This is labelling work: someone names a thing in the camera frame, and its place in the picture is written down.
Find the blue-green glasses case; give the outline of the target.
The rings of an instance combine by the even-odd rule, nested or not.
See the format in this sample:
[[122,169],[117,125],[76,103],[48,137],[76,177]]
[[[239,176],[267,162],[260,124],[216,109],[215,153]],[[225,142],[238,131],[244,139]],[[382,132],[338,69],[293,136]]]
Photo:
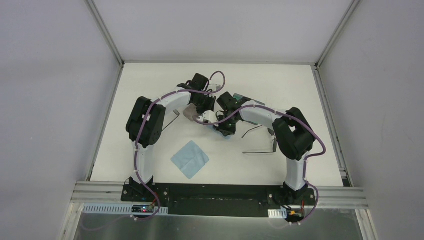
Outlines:
[[265,105],[266,105],[265,103],[263,103],[263,102],[261,102],[261,101],[258,101],[258,100],[256,100],[256,99],[252,99],[252,98],[249,98],[249,97],[243,96],[243,95],[238,94],[238,93],[234,93],[234,94],[232,95],[232,97],[233,97],[233,98],[234,98],[234,99],[235,99],[238,103],[241,103],[241,104],[244,104],[244,103],[249,102],[249,101],[254,101],[256,104],[263,105],[263,106],[265,106]]

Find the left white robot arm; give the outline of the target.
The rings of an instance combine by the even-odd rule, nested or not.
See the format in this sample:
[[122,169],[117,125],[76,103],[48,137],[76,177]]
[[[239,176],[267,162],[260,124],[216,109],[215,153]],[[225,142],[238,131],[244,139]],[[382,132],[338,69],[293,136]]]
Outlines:
[[212,110],[216,93],[224,84],[211,84],[211,78],[196,73],[191,80],[180,83],[171,92],[156,98],[139,97],[131,111],[125,130],[133,146],[133,173],[125,184],[122,200],[137,202],[158,200],[153,190],[153,147],[164,130],[165,116],[178,108],[194,105],[199,115]]

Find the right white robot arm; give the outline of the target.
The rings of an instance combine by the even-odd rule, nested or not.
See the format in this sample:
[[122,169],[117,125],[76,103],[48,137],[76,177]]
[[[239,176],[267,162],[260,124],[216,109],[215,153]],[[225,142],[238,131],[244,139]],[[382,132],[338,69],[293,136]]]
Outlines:
[[308,188],[305,181],[306,157],[316,140],[303,113],[292,107],[278,114],[277,110],[250,98],[236,99],[229,92],[221,95],[217,103],[223,114],[218,116],[220,123],[215,126],[215,130],[225,137],[235,134],[239,121],[261,125],[273,131],[277,146],[286,157],[287,170],[282,193],[275,200],[287,205],[296,205],[302,201]]

